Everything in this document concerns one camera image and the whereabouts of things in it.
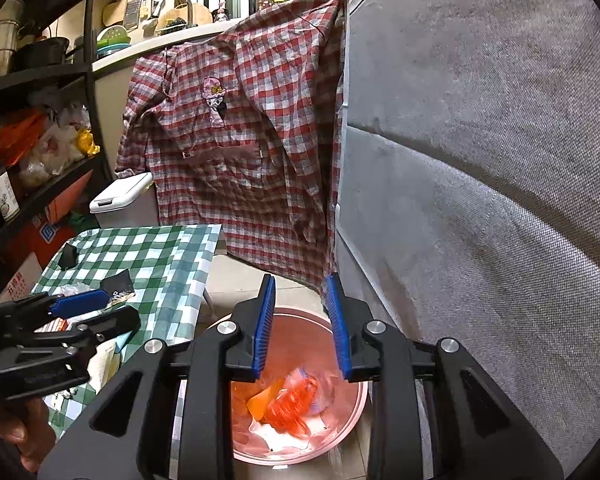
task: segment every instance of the table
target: table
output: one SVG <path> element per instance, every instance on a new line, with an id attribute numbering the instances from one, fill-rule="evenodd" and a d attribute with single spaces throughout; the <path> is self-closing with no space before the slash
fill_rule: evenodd
<path id="1" fill-rule="evenodd" d="M 141 327 L 122 350 L 126 362 L 151 338 L 168 344 L 193 339 L 211 260 L 223 241 L 219 224 L 85 231 L 67 241 L 78 249 L 77 265 L 61 270 L 58 251 L 33 292 L 53 293 L 58 286 L 77 282 L 99 288 L 103 278 L 128 269 L 136 296 L 125 303 L 138 310 Z M 88 384 L 79 386 L 58 410 L 51 407 L 53 396 L 45 399 L 49 423 L 58 437 L 95 395 Z"/>

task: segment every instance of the kitchen counter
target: kitchen counter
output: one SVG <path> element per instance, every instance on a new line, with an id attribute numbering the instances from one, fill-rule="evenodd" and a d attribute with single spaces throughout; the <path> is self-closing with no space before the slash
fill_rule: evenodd
<path id="1" fill-rule="evenodd" d="M 160 50 L 166 46 L 171 46 L 187 41 L 202 42 L 209 38 L 224 32 L 236 23 L 240 23 L 241 18 L 235 20 L 227 20 L 226 22 L 209 23 L 208 25 L 200 25 L 199 27 L 185 28 L 164 36 L 155 38 L 147 38 L 132 44 L 130 47 L 120 50 L 110 56 L 104 57 L 93 63 L 94 78 L 99 79 L 112 72 L 120 69 L 133 66 L 138 57 L 150 54 Z"/>

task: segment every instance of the metal screw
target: metal screw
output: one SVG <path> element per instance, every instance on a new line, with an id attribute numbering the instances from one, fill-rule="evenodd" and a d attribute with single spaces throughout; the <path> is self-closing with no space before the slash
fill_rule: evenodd
<path id="1" fill-rule="evenodd" d="M 223 321 L 218 323 L 218 332 L 221 334 L 231 334 L 235 332 L 238 326 L 233 321 Z"/>
<path id="2" fill-rule="evenodd" d="M 386 330 L 386 325 L 382 321 L 375 319 L 366 324 L 366 329 L 372 334 L 381 334 Z"/>
<path id="3" fill-rule="evenodd" d="M 146 343 L 144 343 L 144 351 L 149 354 L 157 354 L 160 350 L 162 350 L 162 341 L 159 339 L 149 339 Z"/>
<path id="4" fill-rule="evenodd" d="M 460 345 L 458 344 L 458 341 L 448 337 L 440 342 L 440 348 L 448 354 L 453 354 L 459 350 Z"/>

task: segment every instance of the black pot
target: black pot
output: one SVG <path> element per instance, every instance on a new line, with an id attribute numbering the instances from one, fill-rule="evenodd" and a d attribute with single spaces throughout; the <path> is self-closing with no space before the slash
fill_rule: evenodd
<path id="1" fill-rule="evenodd" d="M 62 64 L 68 47 L 67 38 L 48 38 L 29 43 L 13 54 L 13 71 Z"/>

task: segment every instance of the orange bag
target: orange bag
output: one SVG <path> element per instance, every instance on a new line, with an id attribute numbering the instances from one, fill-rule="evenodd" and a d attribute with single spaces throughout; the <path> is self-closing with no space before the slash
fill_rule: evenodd
<path id="1" fill-rule="evenodd" d="M 45 115 L 37 110 L 21 110 L 14 121 L 0 128 L 0 161 L 14 166 L 38 142 L 45 129 Z"/>

